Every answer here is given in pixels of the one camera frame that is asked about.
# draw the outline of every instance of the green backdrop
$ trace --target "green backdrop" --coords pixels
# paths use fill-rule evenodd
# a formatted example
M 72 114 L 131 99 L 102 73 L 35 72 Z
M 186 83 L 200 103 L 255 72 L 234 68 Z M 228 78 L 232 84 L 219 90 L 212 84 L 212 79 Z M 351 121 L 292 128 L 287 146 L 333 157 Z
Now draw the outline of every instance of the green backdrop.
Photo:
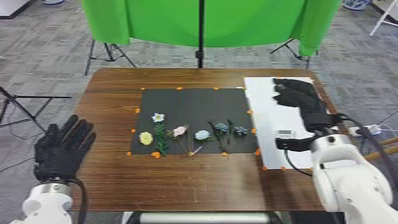
M 198 46 L 200 0 L 83 0 L 93 37 L 129 44 L 131 37 Z M 207 0 L 207 47 L 301 40 L 301 55 L 321 48 L 342 0 Z

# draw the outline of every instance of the black glove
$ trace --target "black glove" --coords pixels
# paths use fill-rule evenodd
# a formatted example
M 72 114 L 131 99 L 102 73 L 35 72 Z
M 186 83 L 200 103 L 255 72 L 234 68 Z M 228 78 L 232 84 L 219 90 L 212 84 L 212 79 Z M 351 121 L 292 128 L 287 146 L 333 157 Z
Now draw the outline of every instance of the black glove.
M 308 131 L 333 126 L 333 117 L 328 114 L 326 103 L 312 83 L 294 79 L 274 79 L 276 91 L 282 93 L 274 99 L 278 104 L 301 108 L 301 116 Z
M 86 120 L 79 120 L 77 115 L 70 117 L 61 129 L 58 124 L 51 125 L 47 135 L 36 143 L 35 174 L 40 181 L 77 178 L 84 156 L 97 140 L 93 127 Z

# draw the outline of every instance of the metal stand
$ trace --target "metal stand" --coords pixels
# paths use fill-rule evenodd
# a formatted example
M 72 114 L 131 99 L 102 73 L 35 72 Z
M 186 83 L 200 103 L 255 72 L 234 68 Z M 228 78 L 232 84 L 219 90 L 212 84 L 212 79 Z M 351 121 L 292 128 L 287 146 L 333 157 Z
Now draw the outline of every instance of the metal stand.
M 26 122 L 33 121 L 35 124 L 38 125 L 42 131 L 47 132 L 42 124 L 38 123 L 38 116 L 40 116 L 52 100 L 54 99 L 72 99 L 72 97 L 68 97 L 68 96 L 19 96 L 19 95 L 11 95 L 3 87 L 0 87 L 0 94 L 6 96 L 4 108 L 3 108 L 3 113 L 0 113 L 0 128 L 11 126 L 15 124 L 20 124 L 20 123 L 26 123 Z M 36 112 L 36 114 L 33 114 L 29 112 L 27 108 L 24 107 L 22 103 L 19 102 L 19 99 L 49 99 L 45 105 L 42 106 L 42 108 Z M 27 115 L 27 119 L 22 119 L 20 121 L 15 121 L 15 122 L 4 124 L 3 123 L 4 122 L 4 116 L 6 116 L 6 111 L 8 111 L 11 103 L 15 104 L 15 107 L 22 110 L 24 114 Z
M 278 49 L 271 52 L 271 54 L 274 54 L 274 53 L 282 50 L 282 48 L 287 47 L 287 48 L 290 49 L 290 51 L 292 51 L 292 54 L 294 54 L 296 58 L 298 58 L 301 61 L 306 61 L 306 69 L 310 69 L 312 57 L 306 58 L 305 56 L 301 56 L 301 55 L 296 53 L 296 51 L 294 51 L 294 49 L 292 49 L 292 47 L 290 47 L 290 42 L 292 42 L 294 40 L 296 40 L 296 39 L 292 38 L 292 39 L 285 42 L 285 44 L 278 47 Z
M 398 6 L 398 0 L 395 0 L 393 3 L 392 3 L 392 5 L 390 5 L 390 8 L 388 8 L 388 10 L 386 10 L 386 12 L 385 12 L 385 14 L 383 14 L 383 18 L 381 18 L 379 21 L 377 21 L 377 26 L 376 26 L 376 28 L 374 28 L 374 30 L 372 30 L 372 32 L 370 32 L 370 36 L 374 36 L 374 34 L 376 34 L 376 32 L 377 32 L 377 29 L 379 29 L 383 23 L 388 23 L 390 25 L 398 26 L 397 23 L 392 23 L 390 21 L 386 21 L 386 17 L 388 17 L 388 15 L 390 15 L 390 13 L 392 13 L 392 11 L 393 11 L 393 9 L 395 9 L 395 6 Z
M 200 0 L 200 49 L 196 51 L 198 68 L 203 68 L 205 59 L 205 0 Z
M 125 51 L 122 50 L 122 47 L 118 46 L 118 44 L 107 44 L 104 43 L 104 47 L 106 47 L 106 53 L 109 55 L 109 58 L 100 58 L 100 55 L 99 57 L 93 57 L 93 52 L 95 52 L 95 47 L 97 47 L 97 40 L 93 39 L 93 42 L 91 42 L 91 51 L 90 51 L 90 59 L 88 59 L 88 65 L 86 65 L 86 76 L 90 75 L 90 70 L 91 70 L 91 61 L 93 60 L 102 60 L 102 61 L 107 61 L 107 62 L 116 62 L 120 58 L 127 58 L 129 60 L 129 63 L 132 64 L 132 66 L 138 68 L 136 64 L 134 64 L 134 61 L 125 53 Z M 115 57 L 115 50 L 120 51 L 122 53 L 122 56 L 120 57 Z

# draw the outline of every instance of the white sheet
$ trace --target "white sheet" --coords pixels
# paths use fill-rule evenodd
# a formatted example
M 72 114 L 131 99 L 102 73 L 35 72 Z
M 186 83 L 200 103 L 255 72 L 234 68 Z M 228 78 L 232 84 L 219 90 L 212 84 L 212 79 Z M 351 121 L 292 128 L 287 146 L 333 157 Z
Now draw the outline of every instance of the white sheet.
M 248 77 L 246 78 L 246 95 L 250 98 L 250 106 L 253 110 L 253 122 L 258 133 L 258 142 L 262 149 L 264 165 L 269 169 L 282 169 L 285 166 L 292 169 L 285 158 L 285 151 L 276 146 L 276 136 L 280 130 L 296 131 L 296 138 L 308 138 L 314 133 L 306 131 L 299 108 L 278 105 L 274 96 L 276 77 Z M 314 83 L 310 78 L 287 77 Z M 312 152 L 292 152 L 290 159 L 299 168 L 312 168 Z

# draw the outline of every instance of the gray carpet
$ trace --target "gray carpet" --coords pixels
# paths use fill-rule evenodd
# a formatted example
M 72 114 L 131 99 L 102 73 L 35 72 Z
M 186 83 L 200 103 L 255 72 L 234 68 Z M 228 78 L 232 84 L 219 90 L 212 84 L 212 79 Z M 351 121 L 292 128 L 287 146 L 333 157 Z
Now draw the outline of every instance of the gray carpet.
M 314 58 L 312 70 L 326 84 L 333 102 L 342 112 L 365 124 L 376 123 L 398 110 L 398 28 L 383 25 L 374 37 L 369 36 L 381 14 L 372 8 L 365 12 L 340 10 L 330 35 Z M 68 95 L 72 100 L 54 101 L 40 122 L 63 123 L 72 115 L 88 82 L 84 68 L 91 43 L 91 33 L 81 8 L 72 0 L 61 7 L 35 3 L 15 20 L 0 20 L 0 86 L 19 94 Z M 207 67 L 212 68 L 305 68 L 287 49 L 274 55 L 278 45 L 209 49 Z M 194 48 L 136 40 L 123 49 L 139 67 L 196 67 Z M 95 62 L 100 67 L 125 67 L 116 63 Z M 38 110 L 40 100 L 24 101 Z M 20 113 L 8 111 L 10 120 Z M 386 124 L 398 129 L 398 116 Z M 33 136 L 40 132 L 33 124 L 13 127 L 15 135 Z M 35 155 L 36 139 L 15 137 L 8 128 L 0 129 L 0 169 Z M 0 173 L 0 224 L 22 217 L 20 207 L 36 184 L 33 160 Z M 88 223 L 116 223 L 120 214 L 93 213 Z

